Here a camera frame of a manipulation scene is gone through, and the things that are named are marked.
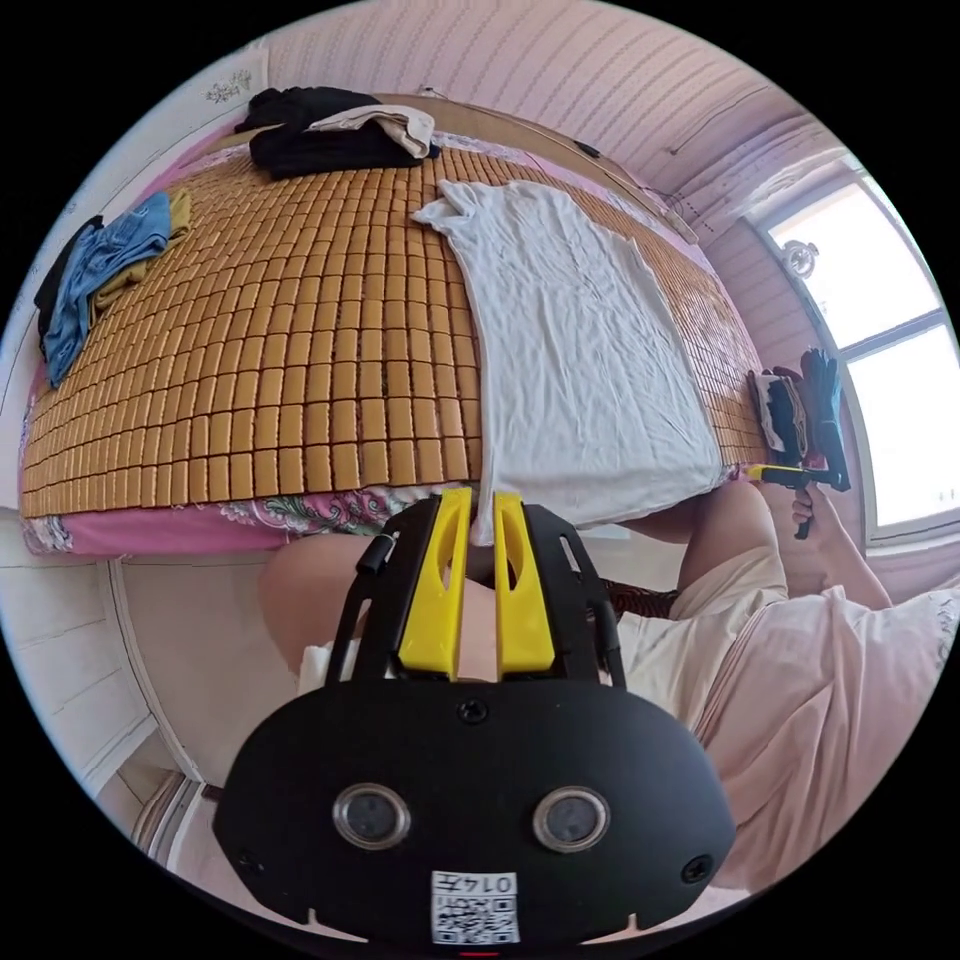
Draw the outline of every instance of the bamboo mat tile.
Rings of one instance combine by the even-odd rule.
[[[725,461],[763,457],[760,364],[717,281],[602,200],[453,149],[406,170],[270,182],[241,157],[178,186],[191,232],[91,331],[34,407],[26,517],[478,480],[477,340],[463,275],[410,216],[440,179],[565,190],[636,240]]]

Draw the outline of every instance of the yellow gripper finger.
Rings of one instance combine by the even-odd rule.
[[[743,471],[743,475],[748,479],[752,480],[754,483],[758,483],[763,480],[763,471],[766,470],[766,467],[763,464],[753,464],[753,466],[746,467]]]
[[[498,679],[515,673],[545,673],[553,666],[553,637],[520,497],[494,494],[493,521]]]
[[[440,499],[400,642],[400,662],[408,670],[456,679],[470,503],[471,491],[467,488],[445,490]]]

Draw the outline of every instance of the window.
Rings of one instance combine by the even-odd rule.
[[[756,226],[840,360],[868,545],[960,533],[960,350],[903,220],[860,172]],[[797,244],[805,247],[793,269],[787,253]]]

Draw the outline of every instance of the person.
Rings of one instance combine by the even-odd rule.
[[[737,824],[713,884],[755,893],[814,854],[896,759],[929,700],[960,619],[960,590],[893,605],[816,486],[793,521],[826,589],[790,597],[773,516],[734,481],[626,526],[686,543],[668,619],[625,614],[627,686],[704,746]],[[281,548],[260,580],[267,629],[296,674],[332,642],[367,540],[329,534]],[[494,592],[468,581],[459,676],[496,679]]]

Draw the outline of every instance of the pink bed sheet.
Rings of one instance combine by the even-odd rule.
[[[171,183],[199,170],[224,163],[248,149],[243,144],[197,158],[198,152],[204,146],[228,132],[219,130],[203,144],[191,147],[144,189],[137,203]],[[688,244],[656,218],[586,177],[523,150],[442,132],[437,132],[435,139],[441,147],[472,150],[487,156],[500,157],[522,166],[539,169],[548,176],[579,187],[623,210],[654,230],[698,266],[713,273],[713,268],[699,247]],[[663,208],[655,194],[650,193],[642,184],[638,186],[657,206]],[[45,369],[41,360],[34,388],[39,386],[44,376]],[[35,389],[31,390],[30,403],[23,420],[21,462],[34,394]],[[457,485],[369,487],[339,493],[276,496],[229,503],[74,513],[23,519],[21,523],[28,549],[37,554],[72,553],[91,558],[116,558],[144,554],[196,555],[269,550],[282,546],[291,539],[314,533],[376,533],[389,517],[411,503],[435,495],[448,486]]]

